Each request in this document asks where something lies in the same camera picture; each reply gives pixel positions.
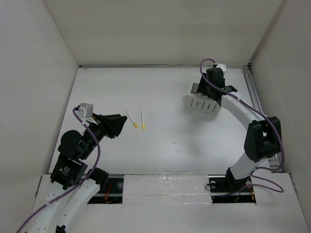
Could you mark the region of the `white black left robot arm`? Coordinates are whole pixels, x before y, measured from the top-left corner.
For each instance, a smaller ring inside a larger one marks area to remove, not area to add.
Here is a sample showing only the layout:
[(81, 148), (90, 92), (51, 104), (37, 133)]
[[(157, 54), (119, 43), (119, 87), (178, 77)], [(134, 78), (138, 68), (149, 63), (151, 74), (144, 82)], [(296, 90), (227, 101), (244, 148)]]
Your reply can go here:
[(105, 137), (118, 137), (127, 117), (93, 112), (83, 114), (82, 109), (79, 105), (73, 109), (73, 114), (85, 131), (71, 130), (61, 137), (60, 155), (50, 176), (45, 204), (37, 211), (38, 216), (30, 229), (32, 233), (70, 232), (90, 199), (108, 188), (109, 174), (96, 165), (88, 170), (84, 160), (97, 149), (95, 162), (99, 162), (99, 142)]

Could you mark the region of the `white mesh desk organizer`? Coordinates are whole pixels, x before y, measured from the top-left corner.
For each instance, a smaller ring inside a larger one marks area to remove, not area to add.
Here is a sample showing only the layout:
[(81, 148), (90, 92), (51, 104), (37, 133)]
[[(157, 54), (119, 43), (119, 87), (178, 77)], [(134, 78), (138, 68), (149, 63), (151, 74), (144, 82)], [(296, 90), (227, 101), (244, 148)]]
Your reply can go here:
[(185, 97), (185, 108), (216, 117), (221, 107), (207, 96), (197, 93), (198, 83), (193, 83)]

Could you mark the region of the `white pen yellow cap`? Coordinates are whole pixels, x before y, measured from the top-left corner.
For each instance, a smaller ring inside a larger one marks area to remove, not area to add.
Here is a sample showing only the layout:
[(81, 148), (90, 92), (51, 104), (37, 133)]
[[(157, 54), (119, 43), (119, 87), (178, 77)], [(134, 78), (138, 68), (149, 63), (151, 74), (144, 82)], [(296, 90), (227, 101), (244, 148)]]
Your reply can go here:
[(143, 110), (141, 110), (140, 115), (141, 115), (141, 126), (142, 126), (142, 129), (145, 130), (146, 126), (145, 126), (144, 111)]

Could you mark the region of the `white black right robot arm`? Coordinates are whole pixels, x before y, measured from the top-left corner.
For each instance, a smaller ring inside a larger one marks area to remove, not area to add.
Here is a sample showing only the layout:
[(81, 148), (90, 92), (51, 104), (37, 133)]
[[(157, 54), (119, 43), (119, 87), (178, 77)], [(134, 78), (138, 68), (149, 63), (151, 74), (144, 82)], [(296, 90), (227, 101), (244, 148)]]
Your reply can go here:
[(220, 186), (226, 189), (228, 196), (254, 186), (250, 177), (263, 168), (264, 160), (277, 153), (285, 157), (280, 120), (276, 116), (268, 117), (246, 103), (235, 87), (225, 84), (225, 73), (217, 65), (201, 72), (197, 90), (229, 111), (246, 129), (244, 153), (227, 169)]

